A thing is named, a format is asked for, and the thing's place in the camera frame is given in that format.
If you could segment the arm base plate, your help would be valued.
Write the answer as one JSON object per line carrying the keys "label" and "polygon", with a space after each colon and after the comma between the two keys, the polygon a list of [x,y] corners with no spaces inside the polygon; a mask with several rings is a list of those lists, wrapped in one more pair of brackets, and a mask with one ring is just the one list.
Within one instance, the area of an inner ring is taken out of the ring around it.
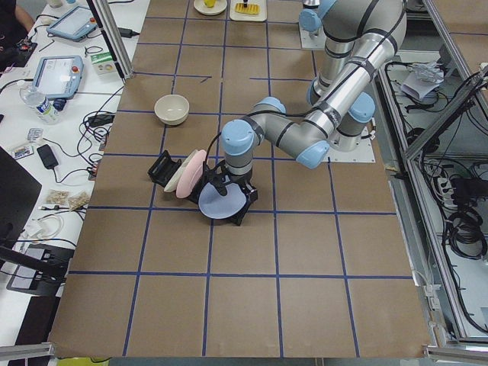
{"label": "arm base plate", "polygon": [[323,24],[319,22],[314,32],[309,32],[301,25],[299,26],[301,47],[304,50],[324,50],[326,35],[323,31]]}
{"label": "arm base plate", "polygon": [[346,115],[327,142],[329,150],[324,162],[374,163],[372,140],[375,138],[376,123],[371,117],[366,122]]}

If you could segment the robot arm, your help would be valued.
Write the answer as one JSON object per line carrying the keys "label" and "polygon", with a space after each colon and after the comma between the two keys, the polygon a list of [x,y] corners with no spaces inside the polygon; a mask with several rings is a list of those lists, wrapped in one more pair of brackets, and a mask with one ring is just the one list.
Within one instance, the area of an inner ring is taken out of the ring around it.
{"label": "robot arm", "polygon": [[323,65],[308,93],[311,109],[295,123],[278,99],[267,97],[226,123],[220,134],[224,176],[210,183],[221,195],[230,183],[249,184],[253,150],[263,140],[316,168],[326,157],[331,134],[376,71],[398,51],[406,22],[405,1],[322,1],[302,10],[299,25],[309,32],[322,28],[326,36]]}
{"label": "robot arm", "polygon": [[326,0],[303,0],[303,10],[298,18],[300,28],[309,34],[318,34],[328,4]]}

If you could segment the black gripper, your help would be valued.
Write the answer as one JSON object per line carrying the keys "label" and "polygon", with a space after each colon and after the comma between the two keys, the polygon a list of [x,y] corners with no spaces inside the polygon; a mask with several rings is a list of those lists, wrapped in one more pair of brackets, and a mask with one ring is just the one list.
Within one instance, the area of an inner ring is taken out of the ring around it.
{"label": "black gripper", "polygon": [[258,191],[245,176],[227,174],[225,178],[226,198],[235,202],[258,200]]}

